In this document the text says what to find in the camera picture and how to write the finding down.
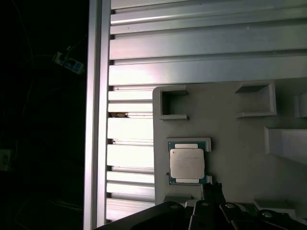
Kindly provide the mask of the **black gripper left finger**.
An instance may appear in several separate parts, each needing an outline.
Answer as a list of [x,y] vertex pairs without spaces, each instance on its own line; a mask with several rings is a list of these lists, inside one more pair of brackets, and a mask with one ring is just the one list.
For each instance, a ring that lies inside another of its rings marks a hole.
[[98,230],[212,230],[214,193],[217,184],[201,185],[202,200],[194,206],[166,201],[136,214],[113,221]]

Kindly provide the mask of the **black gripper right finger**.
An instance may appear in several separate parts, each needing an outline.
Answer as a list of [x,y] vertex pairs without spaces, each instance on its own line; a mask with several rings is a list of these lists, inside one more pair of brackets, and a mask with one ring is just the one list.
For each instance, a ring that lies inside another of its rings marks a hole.
[[259,210],[250,215],[234,203],[226,202],[222,191],[222,184],[215,182],[219,195],[222,198],[220,209],[228,222],[235,230],[305,230],[306,224],[301,223],[288,215],[272,210]]

